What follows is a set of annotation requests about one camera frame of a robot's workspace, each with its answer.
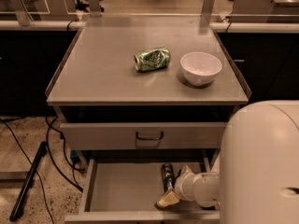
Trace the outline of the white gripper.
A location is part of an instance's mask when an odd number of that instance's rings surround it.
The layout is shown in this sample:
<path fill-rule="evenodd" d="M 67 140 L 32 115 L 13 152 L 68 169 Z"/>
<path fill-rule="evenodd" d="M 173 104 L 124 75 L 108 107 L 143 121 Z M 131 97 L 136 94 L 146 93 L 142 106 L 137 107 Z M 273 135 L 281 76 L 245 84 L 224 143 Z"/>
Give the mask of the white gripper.
<path fill-rule="evenodd" d="M 175 189 L 169 189 L 156 203 L 156 206 L 165 209 L 168 206 L 182 201 L 192 202 L 194 200 L 193 194 L 193 180 L 195 174 L 189 165 L 185 164 L 180 172 L 180 176 L 176 179 Z"/>

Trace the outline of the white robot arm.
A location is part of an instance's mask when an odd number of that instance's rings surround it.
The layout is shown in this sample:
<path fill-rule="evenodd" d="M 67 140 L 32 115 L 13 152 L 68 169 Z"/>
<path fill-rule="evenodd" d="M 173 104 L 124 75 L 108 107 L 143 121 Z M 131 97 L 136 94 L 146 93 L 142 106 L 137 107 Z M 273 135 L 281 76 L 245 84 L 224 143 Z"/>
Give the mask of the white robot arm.
<path fill-rule="evenodd" d="M 218 173 L 185 165 L 157 202 L 217 204 L 220 224 L 299 224 L 299 102 L 265 101 L 227 123 Z"/>

